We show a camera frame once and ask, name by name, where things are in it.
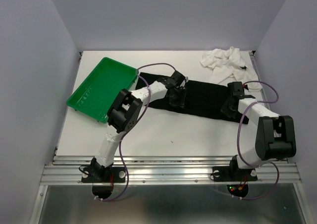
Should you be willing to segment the black t shirt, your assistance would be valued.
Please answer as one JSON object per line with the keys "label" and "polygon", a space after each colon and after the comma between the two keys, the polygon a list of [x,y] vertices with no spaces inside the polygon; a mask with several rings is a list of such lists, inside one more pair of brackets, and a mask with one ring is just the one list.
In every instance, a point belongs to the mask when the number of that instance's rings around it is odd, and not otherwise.
{"label": "black t shirt", "polygon": [[169,98],[150,102],[149,107],[211,119],[240,122],[241,113],[237,113],[234,117],[228,117],[221,112],[221,107],[225,104],[229,95],[228,87],[189,80],[186,82],[185,88],[186,94],[183,108],[173,107],[169,103]]}

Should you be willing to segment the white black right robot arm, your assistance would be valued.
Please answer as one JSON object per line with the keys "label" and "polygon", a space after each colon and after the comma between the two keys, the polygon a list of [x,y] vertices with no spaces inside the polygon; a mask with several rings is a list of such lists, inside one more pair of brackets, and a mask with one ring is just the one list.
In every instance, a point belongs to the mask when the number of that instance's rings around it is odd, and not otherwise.
{"label": "white black right robot arm", "polygon": [[[294,120],[289,115],[279,115],[261,105],[253,96],[232,96],[221,107],[221,112],[234,118],[240,113],[241,121],[237,133],[237,151],[226,167],[232,179],[240,179],[255,168],[271,160],[294,157],[297,151]],[[242,120],[247,117],[257,126],[255,145],[242,153],[240,132]]]}

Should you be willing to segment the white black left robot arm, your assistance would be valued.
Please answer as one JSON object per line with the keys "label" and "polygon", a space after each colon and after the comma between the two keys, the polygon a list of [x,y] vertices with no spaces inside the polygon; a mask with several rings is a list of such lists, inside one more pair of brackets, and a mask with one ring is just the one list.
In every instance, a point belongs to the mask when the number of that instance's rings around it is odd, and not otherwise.
{"label": "white black left robot arm", "polygon": [[167,98],[173,107],[184,107],[186,77],[162,77],[152,84],[144,83],[145,87],[137,90],[121,90],[110,106],[103,143],[90,164],[79,167],[83,183],[108,183],[113,179],[115,153],[124,136],[136,126],[151,102]]}

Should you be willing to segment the white t shirt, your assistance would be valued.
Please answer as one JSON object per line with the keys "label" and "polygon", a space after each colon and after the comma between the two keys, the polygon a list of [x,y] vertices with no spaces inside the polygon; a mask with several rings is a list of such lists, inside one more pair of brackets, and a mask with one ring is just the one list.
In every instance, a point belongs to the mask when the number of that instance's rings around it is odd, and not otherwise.
{"label": "white t shirt", "polygon": [[211,70],[210,83],[220,84],[228,78],[234,78],[238,82],[249,82],[248,88],[252,91],[260,91],[263,88],[257,82],[259,78],[252,64],[242,58],[239,48],[204,52],[200,64]]}

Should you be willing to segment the green plastic tray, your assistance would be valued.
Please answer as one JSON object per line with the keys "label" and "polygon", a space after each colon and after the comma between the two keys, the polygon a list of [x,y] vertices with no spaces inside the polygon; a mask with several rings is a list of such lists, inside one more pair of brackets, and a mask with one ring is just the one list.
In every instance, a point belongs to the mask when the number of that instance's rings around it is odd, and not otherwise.
{"label": "green plastic tray", "polygon": [[136,69],[104,57],[66,104],[98,122],[107,122],[107,111],[122,89],[130,89],[136,80]]}

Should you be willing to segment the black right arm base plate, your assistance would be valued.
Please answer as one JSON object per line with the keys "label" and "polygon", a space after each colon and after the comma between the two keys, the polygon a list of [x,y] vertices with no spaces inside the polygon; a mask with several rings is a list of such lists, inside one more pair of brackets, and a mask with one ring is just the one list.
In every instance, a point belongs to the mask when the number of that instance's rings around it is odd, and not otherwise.
{"label": "black right arm base plate", "polygon": [[255,169],[232,170],[229,166],[212,167],[210,178],[215,182],[257,181]]}

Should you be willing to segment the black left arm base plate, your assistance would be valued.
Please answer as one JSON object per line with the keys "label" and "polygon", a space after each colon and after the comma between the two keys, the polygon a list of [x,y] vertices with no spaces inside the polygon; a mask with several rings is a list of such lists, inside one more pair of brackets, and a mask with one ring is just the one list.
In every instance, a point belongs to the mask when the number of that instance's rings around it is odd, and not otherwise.
{"label": "black left arm base plate", "polygon": [[124,167],[113,167],[102,175],[95,174],[91,167],[83,168],[82,183],[110,183],[111,181],[113,183],[124,183],[126,181]]}

